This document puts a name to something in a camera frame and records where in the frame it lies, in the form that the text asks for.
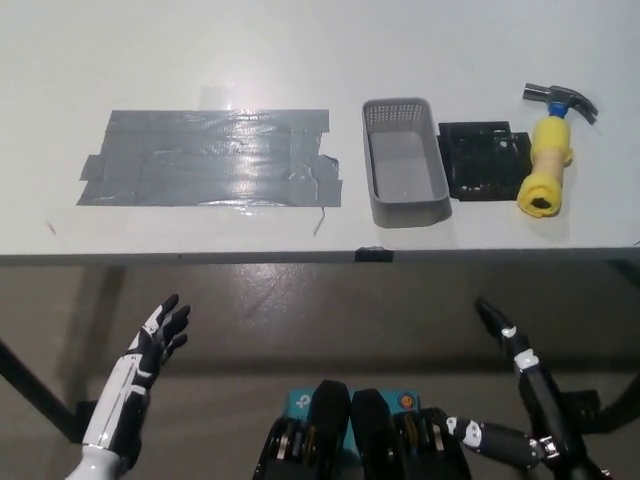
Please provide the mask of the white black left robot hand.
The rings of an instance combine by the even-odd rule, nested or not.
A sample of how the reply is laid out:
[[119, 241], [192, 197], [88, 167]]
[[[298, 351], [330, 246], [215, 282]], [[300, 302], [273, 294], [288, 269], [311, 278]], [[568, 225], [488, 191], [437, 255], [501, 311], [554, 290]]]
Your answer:
[[164, 364], [187, 341], [190, 307], [170, 295], [142, 324], [116, 361], [93, 411], [82, 444], [127, 460], [141, 446], [151, 389]]

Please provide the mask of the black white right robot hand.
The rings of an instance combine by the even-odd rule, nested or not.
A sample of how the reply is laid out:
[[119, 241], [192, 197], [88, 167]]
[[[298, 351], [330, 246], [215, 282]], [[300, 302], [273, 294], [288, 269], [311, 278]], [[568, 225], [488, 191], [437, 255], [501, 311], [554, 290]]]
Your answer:
[[556, 479], [594, 479], [600, 470], [589, 463], [581, 434], [549, 371], [525, 333], [487, 300], [476, 311], [489, 334], [511, 360], [532, 433], [461, 417], [446, 418], [448, 433], [469, 450], [489, 459], [528, 470], [545, 464]]

